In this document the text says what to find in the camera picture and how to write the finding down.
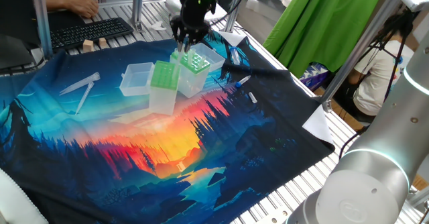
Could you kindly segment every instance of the metal pole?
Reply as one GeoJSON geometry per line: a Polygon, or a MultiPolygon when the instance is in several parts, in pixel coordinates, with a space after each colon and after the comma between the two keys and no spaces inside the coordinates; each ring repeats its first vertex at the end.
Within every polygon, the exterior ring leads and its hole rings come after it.
{"type": "Polygon", "coordinates": [[[133,15],[131,17],[131,22],[135,26],[135,29],[139,32],[143,31],[143,26],[141,24],[141,8],[143,0],[133,0],[133,15]]]}
{"type": "Polygon", "coordinates": [[[54,54],[52,52],[51,34],[49,31],[48,11],[46,10],[46,0],[33,0],[38,21],[38,30],[40,43],[42,44],[43,55],[45,59],[50,59],[54,54]]]}
{"type": "MultiPolygon", "coordinates": [[[[239,1],[240,0],[233,0],[233,3],[231,4],[231,8],[229,11],[231,11],[234,8],[234,6],[236,6],[236,4],[239,3],[239,1]]],[[[227,24],[225,25],[225,29],[223,30],[224,32],[233,31],[234,23],[237,20],[238,14],[239,14],[239,6],[236,6],[235,9],[228,16],[227,24]]]]}
{"type": "Polygon", "coordinates": [[[328,102],[332,99],[338,88],[341,86],[343,81],[349,75],[350,71],[355,67],[358,59],[367,49],[374,36],[377,34],[379,29],[382,27],[384,22],[391,15],[392,11],[397,7],[400,0],[385,0],[377,15],[374,17],[368,28],[365,30],[361,39],[357,42],[355,48],[350,53],[344,65],[338,71],[332,82],[326,88],[323,96],[319,98],[319,102],[324,105],[325,111],[327,111],[328,102]]]}

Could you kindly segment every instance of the keyboard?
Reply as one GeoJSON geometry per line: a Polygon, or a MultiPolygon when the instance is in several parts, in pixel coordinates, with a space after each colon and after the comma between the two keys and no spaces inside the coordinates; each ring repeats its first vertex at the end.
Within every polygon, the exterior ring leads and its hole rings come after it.
{"type": "Polygon", "coordinates": [[[98,42],[100,38],[113,38],[133,32],[133,28],[122,18],[106,19],[86,25],[51,31],[53,51],[82,46],[85,40],[98,42]]]}

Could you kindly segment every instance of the green curtain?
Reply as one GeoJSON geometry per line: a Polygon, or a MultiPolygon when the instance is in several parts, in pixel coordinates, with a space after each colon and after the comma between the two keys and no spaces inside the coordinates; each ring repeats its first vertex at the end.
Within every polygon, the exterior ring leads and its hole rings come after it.
{"type": "Polygon", "coordinates": [[[302,76],[311,62],[331,72],[345,62],[378,0],[292,0],[263,46],[302,76]]]}

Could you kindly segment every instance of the black hair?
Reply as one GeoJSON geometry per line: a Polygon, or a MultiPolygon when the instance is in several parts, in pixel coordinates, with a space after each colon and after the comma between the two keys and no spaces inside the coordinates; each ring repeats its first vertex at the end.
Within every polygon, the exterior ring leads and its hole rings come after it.
{"type": "Polygon", "coordinates": [[[406,35],[410,34],[412,31],[412,21],[410,22],[410,25],[406,22],[407,18],[408,17],[404,17],[403,14],[390,16],[383,25],[383,30],[389,30],[388,32],[385,32],[385,34],[389,34],[393,30],[397,30],[395,34],[399,34],[401,37],[405,37],[406,35]]]}

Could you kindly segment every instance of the transparent box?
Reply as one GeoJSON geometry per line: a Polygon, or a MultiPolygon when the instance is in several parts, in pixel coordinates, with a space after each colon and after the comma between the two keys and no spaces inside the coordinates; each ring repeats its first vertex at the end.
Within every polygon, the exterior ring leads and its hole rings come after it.
{"type": "Polygon", "coordinates": [[[206,56],[206,60],[210,63],[209,72],[219,69],[223,66],[223,63],[225,63],[225,58],[217,54],[215,49],[210,49],[203,43],[198,43],[190,48],[195,50],[198,55],[206,56]]]}
{"type": "Polygon", "coordinates": [[[173,115],[180,76],[180,65],[158,60],[150,82],[149,110],[173,115]]]}
{"type": "Polygon", "coordinates": [[[149,84],[154,71],[152,62],[141,64],[129,64],[125,74],[122,74],[122,82],[119,86],[124,96],[138,96],[149,94],[149,84]]]}
{"type": "MultiPolygon", "coordinates": [[[[175,64],[177,58],[178,52],[174,51],[170,56],[170,63],[175,64]]],[[[180,66],[182,69],[180,70],[178,90],[188,98],[193,97],[204,87],[210,70],[210,62],[206,60],[206,56],[199,56],[194,49],[190,49],[181,57],[180,66]]]]}

